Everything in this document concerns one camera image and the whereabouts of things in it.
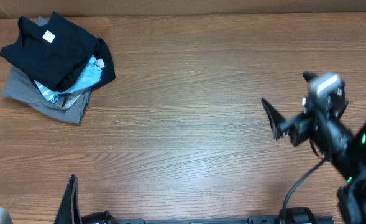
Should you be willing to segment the black t-shirt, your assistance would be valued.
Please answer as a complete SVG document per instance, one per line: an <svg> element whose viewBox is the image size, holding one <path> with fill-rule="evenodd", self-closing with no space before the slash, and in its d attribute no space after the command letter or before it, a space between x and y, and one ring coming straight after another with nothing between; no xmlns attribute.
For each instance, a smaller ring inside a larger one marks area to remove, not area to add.
<svg viewBox="0 0 366 224"><path fill-rule="evenodd" d="M19 36L0 56L52 91L72 87L94 54L97 38L53 13L45 25L22 16Z"/></svg>

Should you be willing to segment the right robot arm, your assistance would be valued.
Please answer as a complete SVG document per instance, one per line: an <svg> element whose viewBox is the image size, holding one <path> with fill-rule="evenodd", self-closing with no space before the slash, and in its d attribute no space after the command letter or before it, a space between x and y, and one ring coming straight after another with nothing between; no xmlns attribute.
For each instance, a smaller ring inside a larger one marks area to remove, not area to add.
<svg viewBox="0 0 366 224"><path fill-rule="evenodd" d="M345 82L337 73L321 76L304 72L308 95L303 98L303 112L285 119L265 98L261 100L268 116L274 140L289 136L293 146L309 141L320 162L307 171L287 193L275 223L332 223L316 217L308 208L288 208L293 192L316 169L330 162L345 178L337 191L338 207L345 223L366 223L366 122L357 134L344 126L342 115L349 102Z"/></svg>

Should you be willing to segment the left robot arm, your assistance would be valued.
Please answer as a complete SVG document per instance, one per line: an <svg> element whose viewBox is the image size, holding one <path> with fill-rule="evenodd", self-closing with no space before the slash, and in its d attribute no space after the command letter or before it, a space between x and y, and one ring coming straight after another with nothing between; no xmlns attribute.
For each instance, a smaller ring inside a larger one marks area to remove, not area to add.
<svg viewBox="0 0 366 224"><path fill-rule="evenodd" d="M81 216L78 205L78 178L71 175L67 183L54 224L112 224L114 217L108 212L97 212ZM0 224L13 224L9 212L0 207Z"/></svg>

